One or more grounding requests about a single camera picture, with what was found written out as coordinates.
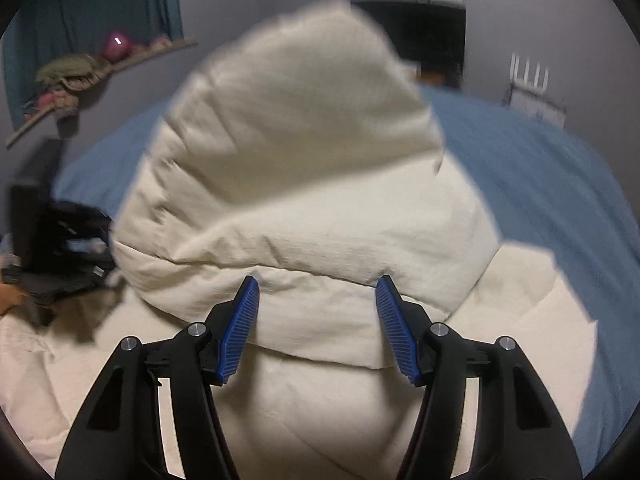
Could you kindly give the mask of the person's left hand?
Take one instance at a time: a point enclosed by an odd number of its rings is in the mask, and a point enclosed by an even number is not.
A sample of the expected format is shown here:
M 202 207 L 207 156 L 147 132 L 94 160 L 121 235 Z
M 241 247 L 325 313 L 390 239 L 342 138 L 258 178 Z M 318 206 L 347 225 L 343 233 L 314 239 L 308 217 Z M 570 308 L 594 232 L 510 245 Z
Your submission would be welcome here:
M 3 316 L 9 310 L 21 307 L 28 298 L 28 292 L 25 292 L 18 284 L 17 277 L 12 271 L 10 260 L 7 255 L 1 256 L 1 283 L 0 283 L 0 315 Z

